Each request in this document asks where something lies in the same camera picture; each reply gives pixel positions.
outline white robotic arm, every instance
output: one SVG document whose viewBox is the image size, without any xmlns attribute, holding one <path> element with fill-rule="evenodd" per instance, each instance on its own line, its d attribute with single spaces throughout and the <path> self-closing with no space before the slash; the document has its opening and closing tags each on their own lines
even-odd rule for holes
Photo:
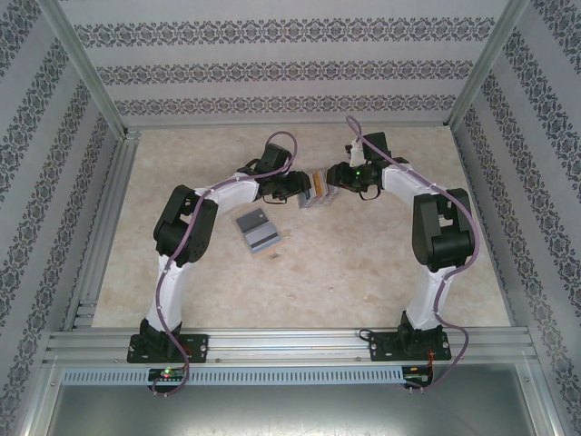
<svg viewBox="0 0 581 436">
<path fill-rule="evenodd" d="M 241 178 L 244 173 L 235 173 L 231 179 Z M 210 188 L 194 189 L 197 195 L 202 195 Z M 244 180 L 237 183 L 227 184 L 206 196 L 206 200 L 212 201 L 218 205 L 217 215 L 226 213 L 233 207 L 240 204 L 252 203 L 256 200 L 259 191 L 259 184 L 254 180 Z M 167 254 L 159 256 L 159 270 L 157 280 L 159 282 L 165 265 L 169 260 Z M 188 282 L 193 263 L 184 263 L 181 267 L 177 263 L 172 263 L 170 271 L 167 272 L 160 290 L 160 305 L 163 319 L 171 331 L 175 330 L 182 324 L 182 300 Z M 145 317 L 150 326 L 158 332 L 163 331 L 162 323 L 157 312 L 155 298 L 153 298 L 152 307 Z"/>
<path fill-rule="evenodd" d="M 404 163 L 403 165 L 411 169 L 411 165 L 408 163 Z M 416 196 L 434 194 L 427 186 L 413 178 L 409 173 L 403 172 L 393 166 L 383 169 L 381 184 L 385 191 L 397 195 L 409 208 L 413 208 L 414 198 Z M 434 315 L 434 301 L 438 293 L 438 287 L 442 283 L 442 278 L 455 268 L 455 266 L 450 266 L 432 272 L 426 265 L 422 265 L 422 274 L 418 280 L 416 293 L 406 310 L 408 320 L 415 330 L 429 330 L 439 326 L 439 321 Z M 439 300 L 440 308 L 444 307 L 453 277 L 446 282 Z"/>
</svg>

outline aluminum frame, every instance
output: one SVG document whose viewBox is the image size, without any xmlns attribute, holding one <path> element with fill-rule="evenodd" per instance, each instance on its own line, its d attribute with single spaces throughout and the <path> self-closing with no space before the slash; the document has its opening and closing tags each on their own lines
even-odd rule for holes
<svg viewBox="0 0 581 436">
<path fill-rule="evenodd" d="M 90 308 L 91 303 L 96 302 L 99 297 L 140 139 L 140 132 L 128 132 L 123 143 L 117 147 L 113 168 L 107 177 L 103 201 L 89 239 L 87 256 L 79 274 L 81 280 L 74 290 L 71 309 L 66 314 L 64 330 L 90 327 L 93 321 L 94 307 L 90 313 L 79 313 L 79 310 L 83 305 Z"/>
<path fill-rule="evenodd" d="M 44 17 L 58 36 L 64 50 L 73 62 L 74 68 L 81 76 L 91 96 L 96 101 L 99 110 L 104 115 L 109 127 L 113 130 L 117 139 L 124 139 L 127 126 L 117 109 L 113 99 L 99 73 L 87 54 L 86 50 L 75 32 L 71 22 L 63 11 L 59 0 L 38 0 L 38 5 Z"/>
<path fill-rule="evenodd" d="M 518 19 L 525 11 L 528 5 L 528 0 L 508 0 L 507 6 L 498 18 L 497 25 L 492 29 L 492 34 L 487 40 L 484 49 L 480 53 L 474 68 L 470 72 L 462 91 L 458 95 L 452 110 L 448 115 L 448 119 L 444 125 L 449 125 L 452 133 L 455 133 L 462 123 L 464 115 L 468 108 L 474 101 L 480 86 L 486 80 L 492 65 L 497 60 L 498 55 L 502 51 L 502 47 L 507 41 L 512 29 L 517 24 Z"/>
<path fill-rule="evenodd" d="M 393 332 L 394 329 L 373 329 Z M 208 361 L 192 368 L 400 366 L 426 362 L 372 362 L 359 329 L 321 330 L 226 330 L 186 329 L 210 335 Z M 538 436 L 561 436 L 563 429 L 548 392 L 537 352 L 526 327 L 469 328 L 470 346 L 461 365 L 510 363 L 517 369 L 528 412 Z M 53 332 L 48 338 L 38 380 L 28 404 L 20 435 L 46 435 L 64 374 L 69 368 L 159 367 L 130 364 L 125 358 L 135 331 L 88 329 Z M 452 355 L 464 336 L 446 330 Z M 447 365 L 449 362 L 435 362 Z"/>
</svg>

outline beige mat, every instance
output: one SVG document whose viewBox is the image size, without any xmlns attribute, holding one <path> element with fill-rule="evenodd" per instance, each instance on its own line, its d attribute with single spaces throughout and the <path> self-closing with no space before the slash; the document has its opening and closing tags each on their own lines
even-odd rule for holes
<svg viewBox="0 0 581 436">
<path fill-rule="evenodd" d="M 293 169 L 347 160 L 352 133 L 337 125 L 286 126 L 297 135 Z M 430 180 L 464 187 L 447 127 L 384 130 L 394 156 L 407 158 Z M 94 327 L 133 327 L 149 310 L 157 275 L 153 227 L 172 189 L 219 182 L 260 157 L 273 128 L 149 131 L 133 173 L 103 281 Z M 288 138 L 278 144 L 291 146 Z M 299 210 L 296 199 L 265 208 L 285 235 L 275 253 L 251 257 L 232 221 L 218 217 L 210 247 L 193 266 L 184 298 L 185 327 L 396 326 L 416 291 L 419 273 L 411 250 L 411 210 L 383 193 L 362 202 L 341 192 L 329 208 Z M 468 326 L 508 325 L 497 279 L 483 244 L 477 263 L 455 279 L 444 316 Z"/>
</svg>

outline patterned wallpaper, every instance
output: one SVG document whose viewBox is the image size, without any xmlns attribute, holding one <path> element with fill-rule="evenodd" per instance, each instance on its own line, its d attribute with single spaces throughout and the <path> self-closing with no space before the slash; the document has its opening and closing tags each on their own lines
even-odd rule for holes
<svg viewBox="0 0 581 436">
<path fill-rule="evenodd" d="M 63 1 L 130 126 L 443 122 L 507 0 Z"/>
<path fill-rule="evenodd" d="M 531 1 L 456 131 L 511 311 L 581 434 L 581 14 Z"/>
<path fill-rule="evenodd" d="M 0 14 L 4 436 L 43 333 L 62 328 L 117 142 L 34 0 L 5 2 Z"/>
</svg>

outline purple cable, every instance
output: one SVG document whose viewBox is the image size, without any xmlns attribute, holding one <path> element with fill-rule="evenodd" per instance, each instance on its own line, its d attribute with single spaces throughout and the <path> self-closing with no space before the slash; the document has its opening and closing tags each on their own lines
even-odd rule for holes
<svg viewBox="0 0 581 436">
<path fill-rule="evenodd" d="M 272 140 L 272 138 L 274 138 L 275 136 L 278 136 L 280 134 L 286 134 L 287 136 L 289 136 L 292 139 L 294 148 L 293 148 L 292 155 L 290 156 L 289 161 L 287 161 L 287 163 L 284 164 L 278 170 L 274 170 L 274 171 L 271 171 L 271 172 L 265 173 L 265 174 L 245 175 L 243 177 L 235 177 L 233 179 L 224 180 L 222 182 L 219 182 L 219 183 L 215 184 L 212 188 L 210 188 L 206 192 L 204 192 L 200 196 L 200 199 L 198 200 L 198 202 L 196 203 L 195 208 L 193 209 L 192 218 L 190 220 L 190 223 L 188 224 L 188 228 L 186 229 L 185 233 L 183 234 L 183 238 L 180 241 L 180 244 L 178 245 L 178 248 L 175 249 L 175 252 L 173 252 L 172 256 L 168 259 L 167 263 L 163 267 L 162 275 L 160 276 L 160 280 L 157 282 L 157 286 L 155 288 L 155 307 L 157 309 L 157 316 L 160 319 L 160 323 L 162 324 L 162 327 L 163 327 L 163 330 L 165 331 L 165 334 L 168 335 L 168 337 L 170 338 L 170 340 L 173 342 L 173 344 L 177 347 L 177 349 L 179 350 L 179 352 L 182 354 L 183 361 L 184 361 L 184 366 L 185 366 L 185 375 L 184 375 L 184 377 L 182 379 L 182 382 L 178 386 L 176 386 L 175 389 L 173 389 L 173 390 L 171 390 L 169 392 L 158 392 L 158 391 L 156 391 L 155 390 L 155 385 L 157 384 L 157 382 L 160 379 L 155 379 L 153 381 L 153 385 L 152 385 L 153 395 L 155 395 L 155 396 L 161 395 L 164 398 L 167 398 L 167 397 L 169 397 L 171 395 L 174 395 L 178 391 L 180 391 L 183 388 L 183 386 L 185 386 L 185 383 L 190 379 L 190 361 L 188 359 L 188 354 L 185 352 L 185 350 L 180 345 L 180 343 L 178 342 L 178 340 L 175 339 L 175 336 L 173 336 L 172 332 L 170 331 L 167 323 L 165 322 L 165 320 L 163 318 L 163 314 L 162 314 L 162 304 L 161 304 L 161 301 L 160 301 L 160 298 L 161 298 L 160 297 L 160 294 L 161 294 L 161 291 L 162 291 L 163 279 L 165 279 L 165 276 L 170 271 L 170 267 L 172 266 L 172 262 L 175 261 L 175 259 L 180 255 L 180 253 L 183 250 L 183 247 L 187 243 L 188 238 L 190 237 L 190 233 L 192 232 L 193 224 L 196 221 L 196 217 L 198 216 L 198 212 L 200 211 L 200 207 L 202 206 L 202 202 L 203 202 L 204 198 L 206 198 L 208 195 L 210 195 L 210 193 L 213 193 L 216 189 L 221 188 L 221 187 L 223 187 L 223 186 L 225 186 L 227 184 L 237 183 L 237 182 L 243 182 L 243 181 L 246 181 L 246 180 L 261 179 L 263 177 L 270 177 L 271 175 L 278 174 L 278 173 L 283 173 L 283 172 L 287 171 L 289 168 L 291 168 L 291 165 L 294 162 L 294 158 L 297 156 L 297 152 L 299 151 L 299 144 L 298 144 L 297 138 L 294 136 L 294 134 L 291 134 L 290 132 L 285 132 L 285 131 L 275 132 L 274 134 L 272 134 L 271 136 L 269 136 L 269 139 L 266 140 L 266 144 L 268 144 Z"/>
<path fill-rule="evenodd" d="M 470 260 L 468 262 L 466 262 L 464 265 L 456 268 L 454 271 L 451 271 L 448 274 L 444 275 L 444 277 L 442 278 L 442 282 L 438 287 L 438 291 L 436 292 L 436 298 L 434 299 L 434 308 L 433 308 L 434 315 L 436 316 L 436 319 L 439 321 L 439 323 L 441 323 L 442 325 L 445 325 L 446 327 L 449 327 L 450 329 L 458 330 L 458 331 L 464 333 L 464 337 L 465 337 L 464 345 L 462 346 L 462 349 L 460 350 L 460 352 L 458 353 L 458 355 L 456 356 L 454 361 L 450 364 L 449 368 L 436 381 L 434 381 L 432 384 L 430 384 L 427 388 L 424 388 L 424 391 L 427 391 L 427 390 L 432 389 L 433 387 L 437 386 L 439 383 L 441 383 L 444 379 L 446 379 L 449 376 L 450 372 L 452 372 L 454 370 L 454 368 L 456 368 L 456 365 L 458 365 L 458 362 L 460 362 L 460 360 L 464 356 L 464 353 L 466 352 L 466 349 L 468 348 L 468 343 L 470 341 L 468 331 L 464 327 L 460 327 L 459 325 L 455 325 L 455 324 L 452 324 L 450 322 L 447 322 L 447 321 L 443 320 L 441 316 L 439 316 L 439 300 L 442 297 L 442 293 L 444 292 L 444 287 L 446 286 L 446 282 L 448 281 L 448 279 L 456 274 L 462 273 L 464 270 L 469 268 L 476 261 L 476 258 L 478 257 L 478 253 L 480 251 L 480 237 L 478 234 L 478 227 L 476 226 L 476 222 L 474 221 L 474 218 L 472 218 L 472 215 L 470 214 L 468 209 L 466 207 L 464 207 L 464 204 L 462 204 L 459 200 L 454 198 L 452 195 L 450 195 L 449 193 L 447 193 L 443 189 L 437 187 L 434 183 L 430 182 L 428 179 L 423 177 L 421 174 L 418 174 L 415 171 L 410 170 L 409 168 L 405 167 L 401 163 L 396 162 L 395 159 L 392 159 L 391 157 L 387 156 L 378 147 L 376 147 L 370 141 L 365 139 L 363 137 L 363 134 L 361 133 L 361 124 L 359 123 L 359 121 L 357 121 L 355 119 L 355 117 L 353 117 L 351 115 L 347 115 L 345 120 L 347 121 L 347 125 L 350 127 L 350 129 L 353 131 L 353 133 L 355 135 L 357 135 L 358 138 L 363 143 L 368 145 L 373 151 L 375 151 L 377 154 L 382 156 L 390 164 L 395 165 L 398 169 L 400 169 L 404 173 L 409 173 L 412 177 L 414 177 L 420 183 L 424 184 L 432 191 L 435 191 L 435 192 L 443 195 L 448 200 L 450 200 L 453 204 L 455 204 L 456 207 L 468 219 L 468 222 L 470 223 L 470 227 L 472 228 L 472 233 L 474 234 L 474 252 L 472 253 L 472 256 L 470 257 Z"/>
</svg>

